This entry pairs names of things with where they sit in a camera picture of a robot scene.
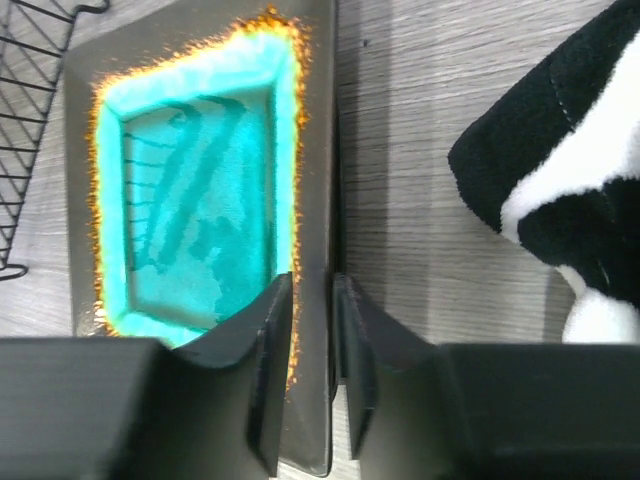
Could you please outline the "teal glazed square plate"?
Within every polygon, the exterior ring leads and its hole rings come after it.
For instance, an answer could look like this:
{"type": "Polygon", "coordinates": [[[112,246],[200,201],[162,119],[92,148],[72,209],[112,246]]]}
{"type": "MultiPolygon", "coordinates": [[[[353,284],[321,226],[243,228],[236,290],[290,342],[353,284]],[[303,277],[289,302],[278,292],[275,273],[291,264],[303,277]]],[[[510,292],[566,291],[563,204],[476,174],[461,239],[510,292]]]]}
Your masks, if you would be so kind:
{"type": "Polygon", "coordinates": [[[332,462],[337,5],[179,1],[65,65],[73,331],[180,348],[292,279],[278,465],[332,462]]]}

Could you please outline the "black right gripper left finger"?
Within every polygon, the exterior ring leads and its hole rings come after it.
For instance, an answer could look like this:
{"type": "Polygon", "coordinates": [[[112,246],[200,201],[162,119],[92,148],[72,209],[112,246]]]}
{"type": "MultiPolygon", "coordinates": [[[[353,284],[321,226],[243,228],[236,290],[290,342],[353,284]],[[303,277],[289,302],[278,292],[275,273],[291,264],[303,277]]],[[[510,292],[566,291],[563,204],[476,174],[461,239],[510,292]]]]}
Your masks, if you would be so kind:
{"type": "Polygon", "coordinates": [[[292,327],[278,276],[176,349],[148,338],[5,338],[5,479],[269,479],[292,327]]]}

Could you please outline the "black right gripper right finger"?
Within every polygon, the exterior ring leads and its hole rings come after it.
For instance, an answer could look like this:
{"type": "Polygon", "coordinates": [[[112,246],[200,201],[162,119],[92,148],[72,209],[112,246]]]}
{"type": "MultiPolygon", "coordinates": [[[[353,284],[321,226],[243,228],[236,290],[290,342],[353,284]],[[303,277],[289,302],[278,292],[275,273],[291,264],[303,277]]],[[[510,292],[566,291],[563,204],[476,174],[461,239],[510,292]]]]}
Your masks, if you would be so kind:
{"type": "Polygon", "coordinates": [[[440,344],[334,280],[351,452],[365,479],[635,479],[635,346],[440,344]]]}

